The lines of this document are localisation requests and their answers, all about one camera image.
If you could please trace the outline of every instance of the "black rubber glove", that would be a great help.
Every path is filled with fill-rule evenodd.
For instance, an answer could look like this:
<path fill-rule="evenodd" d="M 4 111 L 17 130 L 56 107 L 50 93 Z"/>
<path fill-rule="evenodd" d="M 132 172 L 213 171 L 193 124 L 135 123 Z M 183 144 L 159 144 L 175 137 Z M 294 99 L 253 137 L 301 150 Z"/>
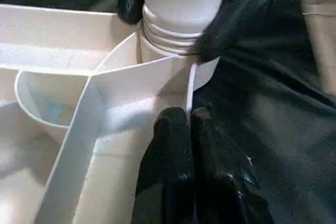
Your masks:
<path fill-rule="evenodd" d="M 160 113 L 140 165 L 133 224 L 188 224 L 194 213 L 190 132 L 181 108 Z"/>
<path fill-rule="evenodd" d="M 223 0 L 213 22 L 196 42 L 200 62 L 213 60 L 230 47 L 258 14 L 265 14 L 271 0 Z M 144 0 L 119 0 L 118 14 L 129 24 L 142 18 Z"/>
<path fill-rule="evenodd" d="M 274 223 L 247 155 L 205 108 L 193 111 L 191 124 L 199 223 Z"/>

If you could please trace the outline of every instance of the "white plastic container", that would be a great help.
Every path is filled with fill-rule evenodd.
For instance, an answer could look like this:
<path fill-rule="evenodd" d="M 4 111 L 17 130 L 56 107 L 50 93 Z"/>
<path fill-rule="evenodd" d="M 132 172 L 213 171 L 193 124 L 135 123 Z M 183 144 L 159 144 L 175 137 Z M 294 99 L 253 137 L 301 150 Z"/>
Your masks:
<path fill-rule="evenodd" d="M 128 224 L 156 116 L 189 113 L 217 60 L 161 50 L 116 14 L 0 5 L 0 17 L 0 223 Z"/>

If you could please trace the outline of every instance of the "bottle neck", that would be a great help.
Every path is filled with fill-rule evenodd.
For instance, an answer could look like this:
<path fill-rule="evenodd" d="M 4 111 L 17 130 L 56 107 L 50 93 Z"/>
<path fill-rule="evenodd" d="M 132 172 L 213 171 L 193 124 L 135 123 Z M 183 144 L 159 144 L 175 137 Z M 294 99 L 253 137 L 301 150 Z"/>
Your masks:
<path fill-rule="evenodd" d="M 145 0 L 143 28 L 155 46 L 193 54 L 191 46 L 215 17 L 222 0 Z"/>

